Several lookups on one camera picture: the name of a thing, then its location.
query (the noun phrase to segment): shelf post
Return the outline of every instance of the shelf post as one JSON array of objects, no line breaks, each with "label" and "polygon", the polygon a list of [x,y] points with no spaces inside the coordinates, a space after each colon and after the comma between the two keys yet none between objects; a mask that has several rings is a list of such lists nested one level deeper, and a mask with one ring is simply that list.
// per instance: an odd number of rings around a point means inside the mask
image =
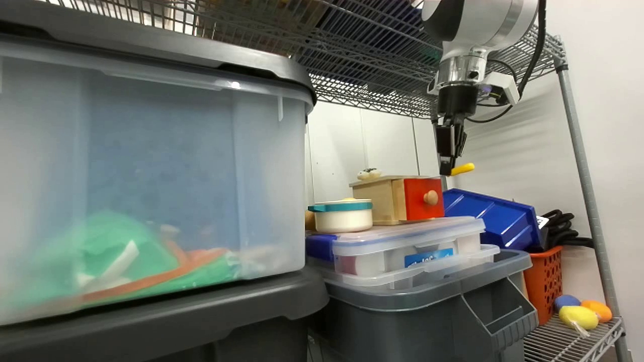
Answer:
[{"label": "shelf post", "polygon": [[[562,99],[566,106],[566,119],[567,119],[567,128],[569,128],[569,139],[578,162],[578,175],[580,175],[580,186],[582,186],[582,195],[583,195],[583,206],[587,214],[587,224],[589,224],[589,238],[593,239],[596,247],[596,257],[598,257],[598,268],[600,268],[600,278],[602,278],[602,288],[605,295],[605,303],[618,314],[618,292],[613,285],[612,270],[609,270],[609,260],[608,260],[608,247],[600,224],[600,209],[598,209],[598,200],[591,187],[591,178],[587,169],[587,156],[586,156],[586,146],[583,146],[583,134],[580,127],[580,115],[573,103],[571,94],[571,84],[569,84],[569,74],[567,74],[567,63],[566,59],[556,59],[556,72],[560,76],[560,88],[562,88]],[[622,335],[616,341],[616,353],[619,362],[630,362],[630,353],[625,349],[625,337]]]}]

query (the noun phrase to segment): white wall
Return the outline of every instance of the white wall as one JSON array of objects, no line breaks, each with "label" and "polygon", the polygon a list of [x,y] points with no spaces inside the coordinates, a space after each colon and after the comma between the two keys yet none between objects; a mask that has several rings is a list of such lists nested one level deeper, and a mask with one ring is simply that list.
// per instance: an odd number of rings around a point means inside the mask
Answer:
[{"label": "white wall", "polygon": [[[644,273],[640,226],[644,193],[640,56],[644,34],[640,0],[549,2],[549,32],[562,37],[571,65],[573,92],[596,183],[600,218],[609,247],[618,297],[634,360],[644,360]],[[582,214],[582,200],[556,76],[532,84],[526,103],[488,127],[470,127],[469,155],[478,164],[469,187],[532,202],[541,212],[564,208]],[[596,295],[587,250],[567,254],[564,288]]]},{"label": "white wall", "polygon": [[349,183],[366,167],[436,175],[428,120],[320,103],[308,119],[306,143],[310,204],[349,198]]}]

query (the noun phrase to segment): cable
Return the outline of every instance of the cable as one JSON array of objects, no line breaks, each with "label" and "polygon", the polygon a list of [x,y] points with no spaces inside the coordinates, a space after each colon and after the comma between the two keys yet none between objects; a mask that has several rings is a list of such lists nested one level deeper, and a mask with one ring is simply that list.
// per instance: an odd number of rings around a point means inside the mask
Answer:
[{"label": "cable", "polygon": [[589,238],[580,238],[575,230],[571,230],[573,214],[564,214],[562,209],[553,209],[543,214],[548,220],[546,224],[546,236],[541,250],[551,250],[556,245],[586,245],[593,247],[593,242]]},{"label": "cable", "polygon": [[506,65],[506,63],[503,63],[503,60],[499,60],[499,59],[493,59],[493,60],[488,60],[488,63],[504,69],[504,71],[516,79],[516,83],[519,83],[519,76],[517,76],[517,72],[516,72],[516,69],[514,69],[510,65]]},{"label": "cable", "polygon": [[543,53],[543,47],[546,47],[546,21],[548,21],[548,0],[540,0],[540,32],[537,32],[537,45],[536,45],[536,53],[532,54],[532,60],[523,72],[523,79],[519,83],[519,96],[523,96],[523,91],[532,79],[532,72],[536,71],[540,59],[541,59],[541,53]]},{"label": "cable", "polygon": [[[523,79],[522,79],[522,83],[519,83],[519,99],[523,96],[523,91],[526,91],[526,87],[527,87],[527,83],[529,83],[529,79],[532,79],[532,72],[536,71],[536,67],[537,67],[537,63],[540,63],[540,59],[541,59],[541,53],[543,53],[543,47],[546,47],[546,19],[548,19],[548,13],[546,13],[546,8],[548,8],[548,0],[540,0],[540,32],[537,32],[537,45],[536,45],[536,50],[534,50],[534,54],[532,54],[532,59],[529,59],[529,65],[527,65],[527,69],[526,69],[526,72],[523,72]],[[491,119],[469,119],[467,117],[467,120],[469,123],[493,123],[493,120],[499,120],[501,117],[504,117],[508,110],[514,108],[514,105],[508,105],[503,113],[499,113],[499,115],[494,115],[494,117],[491,117]]]},{"label": "cable", "polygon": [[506,106],[506,108],[503,108],[503,113],[499,113],[499,115],[494,115],[494,117],[491,117],[491,119],[469,119],[469,117],[467,117],[467,120],[469,120],[469,123],[493,123],[493,120],[499,120],[501,117],[504,117],[510,108],[514,108],[514,106]]},{"label": "cable", "polygon": [[499,106],[503,106],[503,105],[477,105],[477,106],[483,106],[483,108],[499,108]]}]

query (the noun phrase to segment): gray bin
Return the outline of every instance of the gray bin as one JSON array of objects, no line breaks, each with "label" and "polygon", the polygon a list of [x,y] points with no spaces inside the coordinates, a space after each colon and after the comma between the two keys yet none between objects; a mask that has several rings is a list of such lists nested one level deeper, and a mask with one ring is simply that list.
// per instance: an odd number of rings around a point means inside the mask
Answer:
[{"label": "gray bin", "polygon": [[532,265],[522,252],[494,263],[414,280],[408,290],[347,290],[330,284],[332,301],[313,317],[310,360],[322,362],[516,362],[537,326],[534,305],[510,276]]},{"label": "gray bin", "polygon": [[302,362],[312,270],[0,327],[1,362]]}]

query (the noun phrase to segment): orange basket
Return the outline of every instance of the orange basket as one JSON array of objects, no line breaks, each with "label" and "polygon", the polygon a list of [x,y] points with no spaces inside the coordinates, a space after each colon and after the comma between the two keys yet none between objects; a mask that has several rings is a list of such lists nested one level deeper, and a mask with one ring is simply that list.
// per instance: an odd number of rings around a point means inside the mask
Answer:
[{"label": "orange basket", "polygon": [[526,276],[529,301],[537,308],[540,323],[548,323],[556,314],[556,297],[562,295],[562,252],[551,247],[543,254],[529,254],[532,270]]}]

